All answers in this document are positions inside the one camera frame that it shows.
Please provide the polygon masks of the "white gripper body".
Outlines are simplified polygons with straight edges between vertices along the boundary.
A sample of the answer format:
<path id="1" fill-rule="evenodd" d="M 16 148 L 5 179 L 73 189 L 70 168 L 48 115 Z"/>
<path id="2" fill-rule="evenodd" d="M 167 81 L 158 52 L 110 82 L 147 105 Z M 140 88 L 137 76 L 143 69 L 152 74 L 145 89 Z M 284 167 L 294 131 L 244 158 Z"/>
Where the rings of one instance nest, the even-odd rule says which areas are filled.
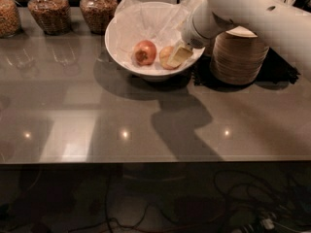
<path id="1" fill-rule="evenodd" d="M 195 29 L 193 24 L 193 16 L 188 16 L 182 26 L 182 40 L 187 46 L 193 49 L 210 48 L 214 44 L 213 39 L 204 38 Z"/>

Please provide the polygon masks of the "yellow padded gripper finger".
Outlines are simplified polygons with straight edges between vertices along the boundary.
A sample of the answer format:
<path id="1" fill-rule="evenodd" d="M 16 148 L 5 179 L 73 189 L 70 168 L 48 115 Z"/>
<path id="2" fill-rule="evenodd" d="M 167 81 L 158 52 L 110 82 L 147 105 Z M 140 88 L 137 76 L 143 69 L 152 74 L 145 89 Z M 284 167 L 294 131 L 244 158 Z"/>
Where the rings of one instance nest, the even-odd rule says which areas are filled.
<path id="1" fill-rule="evenodd" d="M 193 55 L 192 48 L 184 41 L 178 41 L 170 47 L 167 65 L 171 68 L 177 68 Z"/>

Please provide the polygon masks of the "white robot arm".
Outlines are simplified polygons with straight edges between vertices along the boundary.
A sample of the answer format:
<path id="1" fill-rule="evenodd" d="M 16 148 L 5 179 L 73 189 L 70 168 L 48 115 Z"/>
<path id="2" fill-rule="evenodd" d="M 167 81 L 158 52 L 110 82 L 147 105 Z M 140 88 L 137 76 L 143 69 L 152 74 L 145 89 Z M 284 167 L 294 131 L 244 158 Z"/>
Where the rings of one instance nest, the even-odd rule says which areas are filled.
<path id="1" fill-rule="evenodd" d="M 311 13 L 280 0 L 202 0 L 184 21 L 168 64 L 177 67 L 212 46 L 210 70 L 224 83 L 254 81 L 269 50 L 308 71 L 310 28 Z"/>

